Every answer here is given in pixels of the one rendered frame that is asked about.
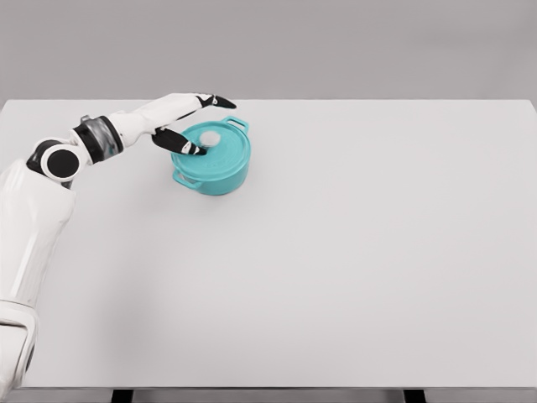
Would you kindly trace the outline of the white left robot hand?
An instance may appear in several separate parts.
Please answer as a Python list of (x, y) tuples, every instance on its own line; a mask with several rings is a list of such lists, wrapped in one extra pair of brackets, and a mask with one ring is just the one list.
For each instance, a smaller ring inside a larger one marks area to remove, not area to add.
[(138, 120), (132, 140), (149, 135), (155, 145), (175, 154), (206, 155), (207, 148), (193, 143), (183, 134), (168, 129), (172, 123), (187, 118), (206, 107), (236, 109), (237, 105), (213, 94), (173, 93), (149, 102), (133, 112)]

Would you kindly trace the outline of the teal pot lid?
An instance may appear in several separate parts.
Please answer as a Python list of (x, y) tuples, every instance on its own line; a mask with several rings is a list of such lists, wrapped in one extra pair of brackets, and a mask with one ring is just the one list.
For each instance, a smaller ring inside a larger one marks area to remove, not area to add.
[(248, 153), (249, 124), (238, 118), (198, 123), (181, 134), (189, 145), (204, 149), (207, 156), (243, 157)]

